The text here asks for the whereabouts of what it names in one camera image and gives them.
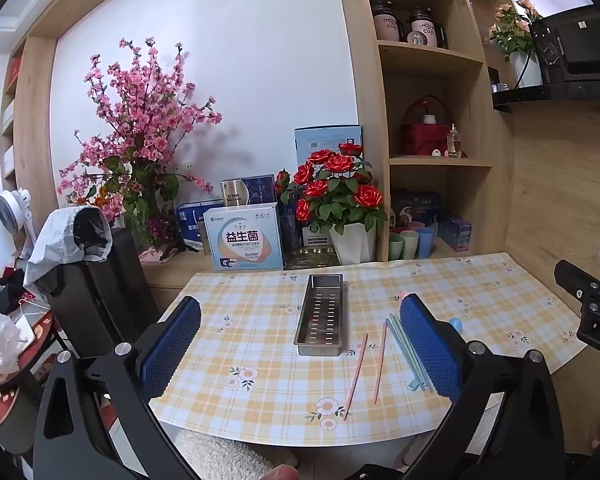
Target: white flower pot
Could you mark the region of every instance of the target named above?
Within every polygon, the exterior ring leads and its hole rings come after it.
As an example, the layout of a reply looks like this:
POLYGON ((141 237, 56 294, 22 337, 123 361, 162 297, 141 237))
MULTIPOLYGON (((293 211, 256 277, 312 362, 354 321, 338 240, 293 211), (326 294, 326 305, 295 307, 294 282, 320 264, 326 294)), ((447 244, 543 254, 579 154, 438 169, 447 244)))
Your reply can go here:
POLYGON ((527 54, 522 54, 521 52, 514 52, 511 54, 509 59, 511 66, 513 67, 514 72, 516 73, 516 81, 520 79, 520 75, 524 70, 525 75, 522 76, 522 80, 520 81, 520 87, 523 86, 537 86, 542 84, 542 73, 540 72, 540 65, 538 63, 538 56, 536 56, 536 51, 531 51, 531 59, 529 59, 529 65, 526 67, 526 58, 527 54))
POLYGON ((343 234, 339 235, 333 227, 329 230, 329 234, 342 265, 366 264, 374 260, 375 225, 368 233, 365 231, 364 224, 349 224, 344 226, 343 234))

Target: blue cup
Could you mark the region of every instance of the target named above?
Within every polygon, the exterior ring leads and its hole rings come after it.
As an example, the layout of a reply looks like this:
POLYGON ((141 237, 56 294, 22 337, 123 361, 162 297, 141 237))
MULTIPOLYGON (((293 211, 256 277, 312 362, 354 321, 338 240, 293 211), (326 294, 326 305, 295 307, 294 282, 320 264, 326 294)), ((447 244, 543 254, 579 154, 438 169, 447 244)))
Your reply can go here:
POLYGON ((431 250, 433 249, 433 238, 436 237, 436 234, 433 229, 421 227, 418 229, 418 235, 420 236, 418 242, 418 257, 429 258, 431 256, 431 250))

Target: plastic cup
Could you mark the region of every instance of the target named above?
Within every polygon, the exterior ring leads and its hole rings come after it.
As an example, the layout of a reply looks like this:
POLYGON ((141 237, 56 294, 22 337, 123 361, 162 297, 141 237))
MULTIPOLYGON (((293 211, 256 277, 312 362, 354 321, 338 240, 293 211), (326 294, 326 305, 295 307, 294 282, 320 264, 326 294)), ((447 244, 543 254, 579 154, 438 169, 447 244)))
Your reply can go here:
POLYGON ((433 249, 433 238, 436 234, 433 229, 423 227, 418 229, 418 235, 420 236, 420 243, 418 244, 418 257, 429 258, 431 256, 431 250, 433 249))
POLYGON ((402 231, 400 236, 404 238, 403 260, 413 260, 416 257, 419 235, 416 231, 402 231))
POLYGON ((399 234, 391 233, 389 235, 389 261, 399 260, 404 247, 404 238, 399 234))

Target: blue gripper pad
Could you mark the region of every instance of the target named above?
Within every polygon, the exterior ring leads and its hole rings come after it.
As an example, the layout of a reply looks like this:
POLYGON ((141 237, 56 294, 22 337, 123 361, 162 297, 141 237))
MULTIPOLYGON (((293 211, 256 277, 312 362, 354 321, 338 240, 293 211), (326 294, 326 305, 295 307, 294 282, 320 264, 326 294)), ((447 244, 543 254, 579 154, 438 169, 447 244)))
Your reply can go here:
POLYGON ((436 391, 451 402, 462 392, 460 363, 438 333, 436 319, 415 294, 400 305, 400 324, 422 361, 436 391))
POLYGON ((185 296, 163 323, 151 326, 159 328, 160 334, 151 348, 141 356, 137 370, 141 395, 146 402, 164 393, 200 328, 201 318, 198 301, 185 296))

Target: potted plant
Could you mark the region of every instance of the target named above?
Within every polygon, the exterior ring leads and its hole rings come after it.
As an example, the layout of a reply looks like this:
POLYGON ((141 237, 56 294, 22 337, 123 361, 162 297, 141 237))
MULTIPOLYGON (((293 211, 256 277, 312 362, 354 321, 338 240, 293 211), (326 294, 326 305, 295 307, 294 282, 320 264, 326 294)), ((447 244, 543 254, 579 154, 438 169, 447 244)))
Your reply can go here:
POLYGON ((541 85, 542 74, 529 23, 542 19, 542 16, 529 0, 518 0, 517 4, 524 7, 525 15, 519 14, 512 5, 499 6, 496 22, 489 29, 489 39, 510 61, 518 78, 516 87, 541 85))
POLYGON ((192 173, 173 173, 169 164, 196 123, 218 124, 222 115, 213 111, 213 97, 202 107, 192 102, 196 86, 184 83, 181 43, 176 44, 173 69, 165 72, 157 60, 154 38, 144 42, 149 49, 148 61, 141 66, 142 49, 132 41, 120 40, 120 47, 133 53, 131 69, 122 70, 117 62, 109 65, 109 85, 98 67, 100 55, 91 56, 91 69, 84 78, 90 84, 88 96, 96 104, 98 117, 113 131, 83 142, 75 130, 82 151, 74 163, 60 171, 62 182, 57 192, 68 190, 68 203, 101 208, 111 224, 124 214, 125 225, 139 232, 151 247, 166 244, 170 248, 180 240, 173 213, 179 179, 193 182, 206 192, 213 186, 192 173), (114 104, 106 95, 107 88, 118 94, 114 104))
POLYGON ((298 197, 296 218, 312 232, 329 233, 343 265, 374 259, 378 221, 387 220, 382 194, 371 184, 362 146, 340 144, 340 153, 313 152, 293 180, 286 171, 276 188, 282 203, 298 197))

